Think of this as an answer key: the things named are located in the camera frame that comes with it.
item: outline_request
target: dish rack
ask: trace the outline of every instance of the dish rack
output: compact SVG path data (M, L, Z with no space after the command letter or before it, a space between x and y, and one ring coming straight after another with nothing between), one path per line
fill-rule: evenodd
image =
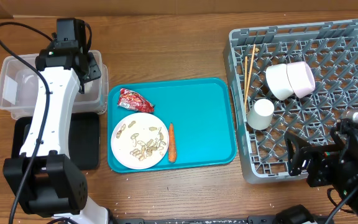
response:
M254 44L259 51L252 62L247 110L261 98L270 99L275 107L272 123L262 131L247 127L244 111L244 59L248 56L251 63ZM288 175L284 133L291 131L311 144L332 144L329 130L336 120L343 112L358 109L358 19L235 29L223 56L245 180L258 184L306 178L306 171ZM276 99L267 86L266 68L299 61L311 67L314 92L300 99Z

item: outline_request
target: candy wrapper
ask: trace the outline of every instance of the candy wrapper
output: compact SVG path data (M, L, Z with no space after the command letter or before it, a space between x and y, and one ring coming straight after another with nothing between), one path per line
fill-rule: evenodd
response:
M153 113L154 105L147 101L143 96L135 91L121 88L119 91L118 106L125 109Z

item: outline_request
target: carrot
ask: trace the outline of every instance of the carrot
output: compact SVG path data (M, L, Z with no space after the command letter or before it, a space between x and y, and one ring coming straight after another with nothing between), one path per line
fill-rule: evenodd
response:
M177 146L175 144L175 135L173 133L173 124L169 126L169 147L168 147L168 160L175 162L177 160Z

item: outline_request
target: white cup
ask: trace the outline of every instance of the white cup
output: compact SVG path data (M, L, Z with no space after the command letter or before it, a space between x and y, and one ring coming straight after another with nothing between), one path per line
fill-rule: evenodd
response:
M306 62L289 63L287 75L293 92L299 98L313 92L316 87L313 73Z
M269 127L272 122L274 105L270 100L260 99L248 113L247 122L251 128L263 130Z
M279 100L285 100L294 93L288 80L286 64L267 67L266 82L270 91Z

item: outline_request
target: round plate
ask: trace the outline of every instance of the round plate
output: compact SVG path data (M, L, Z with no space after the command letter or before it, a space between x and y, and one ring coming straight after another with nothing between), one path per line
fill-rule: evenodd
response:
M125 129L121 132L119 138L117 138L117 133L124 124ZM157 130L151 131L150 127L155 127ZM150 157L146 157L142 161L131 154L131 151L134 149L142 149L142 146L137 143L138 141L147 143L150 139L153 139L154 143L155 138L160 139L159 131L163 134L163 141L166 143L166 145L161 144L163 146L162 149L153 151ZM131 139L131 136L135 133L139 134L136 137L136 143ZM156 165L167 153L168 143L167 127L165 127L158 117L148 113L134 113L126 116L117 124L111 135L111 150L114 157L122 165L131 169L147 169Z

